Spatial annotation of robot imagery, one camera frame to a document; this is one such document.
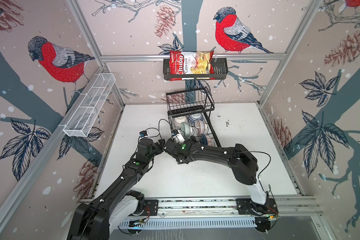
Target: white tabletop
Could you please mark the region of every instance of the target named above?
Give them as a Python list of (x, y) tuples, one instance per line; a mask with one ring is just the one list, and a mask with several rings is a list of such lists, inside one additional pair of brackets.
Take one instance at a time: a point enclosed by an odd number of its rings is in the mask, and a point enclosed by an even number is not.
[[(168, 119), (166, 104), (125, 106), (96, 197), (121, 174), (122, 165), (130, 159), (137, 147), (139, 132), (148, 127), (157, 128), (161, 118)], [(263, 151), (271, 155), (270, 165), (260, 176), (265, 190), (268, 190), (270, 184), (274, 195), (296, 194), (256, 104), (216, 103), (210, 119), (222, 147), (234, 147), (239, 143), (249, 151)], [(167, 122), (161, 121), (160, 132), (165, 140), (170, 137)], [(158, 133), (150, 129), (149, 134), (154, 136)], [(257, 158), (261, 171), (268, 164), (269, 157), (262, 153), (253, 155)], [(166, 153), (155, 156), (153, 168), (132, 189), (151, 198), (250, 194), (245, 185), (239, 183), (232, 170), (226, 166), (207, 161), (177, 164), (176, 160)]]

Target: black metal rack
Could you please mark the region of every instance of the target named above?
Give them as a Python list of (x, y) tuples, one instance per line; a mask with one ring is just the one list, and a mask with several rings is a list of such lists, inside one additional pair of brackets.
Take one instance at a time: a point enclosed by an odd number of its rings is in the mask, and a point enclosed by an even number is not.
[(213, 58), (211, 60), (211, 65), (213, 68), (213, 73), (206, 73), (206, 74), (171, 74), (171, 69), (169, 67), (169, 59), (164, 59), (163, 65), (163, 74), (165, 80), (170, 80), (171, 78), (193, 78), (196, 80), (199, 79), (210, 79), (214, 78), (216, 80), (224, 80), (228, 74), (228, 65), (226, 58)]
[[(171, 125), (171, 131), (175, 129), (173, 125), (173, 118), (188, 116), (195, 113), (203, 113), (208, 132), (205, 135), (214, 140), (217, 147), (221, 147), (220, 141), (216, 136), (215, 130), (211, 124), (210, 115), (211, 111), (215, 109), (215, 103), (211, 94), (203, 87), (196, 89), (187, 89), (183, 91), (176, 91), (166, 93), (167, 106), (168, 106), (168, 120)], [(182, 101), (171, 101), (170, 99), (182, 99)], [(195, 136), (197, 142), (200, 143), (200, 136)]]

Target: chip bag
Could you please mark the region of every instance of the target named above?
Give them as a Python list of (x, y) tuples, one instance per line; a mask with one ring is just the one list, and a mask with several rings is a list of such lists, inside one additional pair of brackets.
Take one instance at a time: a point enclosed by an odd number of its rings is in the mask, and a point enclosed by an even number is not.
[[(170, 74), (208, 74), (213, 73), (211, 66), (211, 59), (213, 51), (211, 52), (181, 52), (170, 51), (169, 67)], [(171, 81), (187, 80), (194, 78), (171, 78)]]

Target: white mesh basket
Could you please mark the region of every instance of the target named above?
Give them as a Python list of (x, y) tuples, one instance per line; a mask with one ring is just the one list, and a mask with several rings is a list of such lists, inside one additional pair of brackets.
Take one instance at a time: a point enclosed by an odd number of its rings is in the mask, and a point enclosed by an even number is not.
[(86, 93), (86, 96), (65, 126), (63, 131), (68, 136), (88, 136), (114, 83), (115, 76), (112, 73), (99, 74), (95, 83)]

